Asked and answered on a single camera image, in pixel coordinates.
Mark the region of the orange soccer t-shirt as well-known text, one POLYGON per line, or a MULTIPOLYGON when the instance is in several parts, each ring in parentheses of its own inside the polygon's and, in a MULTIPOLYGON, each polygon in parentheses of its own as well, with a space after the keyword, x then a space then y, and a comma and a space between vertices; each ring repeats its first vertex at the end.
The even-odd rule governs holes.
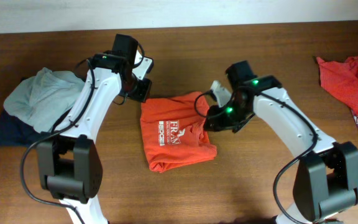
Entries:
POLYGON ((149 98, 141 104, 142 141, 151 171, 163 173, 217 156, 217 147, 210 143, 203 127, 202 115, 208 109, 199 91, 171 98, 149 98))

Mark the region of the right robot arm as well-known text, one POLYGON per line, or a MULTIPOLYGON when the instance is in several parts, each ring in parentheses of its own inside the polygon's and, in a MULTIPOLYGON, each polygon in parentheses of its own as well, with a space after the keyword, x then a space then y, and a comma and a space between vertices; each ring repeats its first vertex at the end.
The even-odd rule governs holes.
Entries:
POLYGON ((293 159, 276 175, 273 197, 281 213, 267 223, 337 223, 334 215, 358 205, 358 149, 320 130, 273 76, 258 77, 248 61, 226 69, 231 89, 215 80, 216 102, 204 115, 206 131, 240 131, 254 116, 265 121, 293 159))

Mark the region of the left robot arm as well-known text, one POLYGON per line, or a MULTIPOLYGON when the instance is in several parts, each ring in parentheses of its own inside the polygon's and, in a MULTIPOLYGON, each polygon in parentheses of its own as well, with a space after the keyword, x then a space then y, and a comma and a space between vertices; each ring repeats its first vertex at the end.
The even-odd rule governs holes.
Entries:
POLYGON ((99 129, 117 96, 145 102, 154 62, 135 38, 118 34, 113 47, 86 59, 85 85, 50 136, 35 143, 40 185, 67 209, 73 223, 107 223, 98 192, 103 167, 95 146, 99 129))

